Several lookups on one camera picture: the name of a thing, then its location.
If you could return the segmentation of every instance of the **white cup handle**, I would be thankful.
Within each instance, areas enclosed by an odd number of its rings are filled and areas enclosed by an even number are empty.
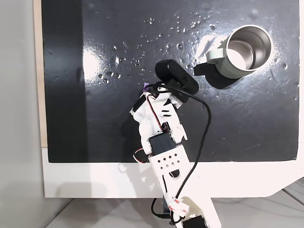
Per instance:
[[[210,50],[209,52],[207,52],[206,57],[207,63],[216,64],[219,59],[224,58],[224,49],[218,48]]]

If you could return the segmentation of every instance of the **stainless steel cup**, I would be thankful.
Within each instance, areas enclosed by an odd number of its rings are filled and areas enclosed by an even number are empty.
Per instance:
[[[207,63],[215,64],[228,78],[241,78],[268,63],[273,44],[270,35],[256,25],[237,28],[218,49],[210,50]]]

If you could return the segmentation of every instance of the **cup rim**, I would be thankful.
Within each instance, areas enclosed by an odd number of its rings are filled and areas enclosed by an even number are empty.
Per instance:
[[[271,39],[269,33],[268,33],[264,28],[262,28],[262,27],[260,27],[260,26],[258,26],[258,25],[243,25],[243,26],[241,26],[241,27],[236,28],[235,31],[233,31],[233,32],[229,35],[228,40],[227,40],[227,43],[226,43],[226,46],[225,46],[225,55],[226,55],[226,56],[228,56],[228,54],[227,54],[227,49],[228,49],[228,44],[229,44],[229,42],[230,42],[231,37],[232,37],[237,31],[239,31],[240,29],[245,28],[245,27],[255,27],[255,28],[258,28],[258,29],[262,30],[264,33],[267,34],[267,36],[268,36],[268,38],[269,38],[269,40],[270,40],[270,46],[271,46],[271,47],[270,47],[270,55],[269,55],[267,61],[266,61],[263,65],[259,66],[258,68],[255,68],[255,69],[245,69],[245,70],[244,70],[244,69],[240,69],[240,68],[236,67],[234,64],[232,64],[232,62],[229,60],[229,58],[226,58],[226,59],[227,59],[227,61],[228,61],[234,68],[236,68],[236,69],[238,69],[238,70],[242,70],[242,71],[245,71],[245,72],[253,72],[253,71],[256,71],[256,70],[259,70],[259,69],[263,68],[266,64],[268,64],[268,63],[270,62],[270,59],[273,57],[273,42],[272,42],[272,39]]]

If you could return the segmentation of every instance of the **purple part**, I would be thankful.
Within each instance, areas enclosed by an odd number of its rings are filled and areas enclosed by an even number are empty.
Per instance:
[[[147,91],[148,91],[148,90],[146,90],[146,86],[147,86],[148,84],[149,84],[149,83],[146,83],[146,82],[143,84],[143,91],[144,91],[144,92],[147,92]]]

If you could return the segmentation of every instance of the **wet surface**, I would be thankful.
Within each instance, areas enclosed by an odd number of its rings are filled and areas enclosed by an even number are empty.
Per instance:
[[[211,108],[201,162],[296,157],[298,1],[289,1],[288,8],[283,0],[42,3],[50,162],[133,162],[141,144],[129,111],[143,83],[158,81],[154,67],[165,59],[177,60],[196,75],[197,96]],[[269,32],[273,59],[239,80],[224,78],[204,64],[205,54],[246,24]],[[193,161],[207,112],[189,100],[178,114],[189,139],[183,145]]]

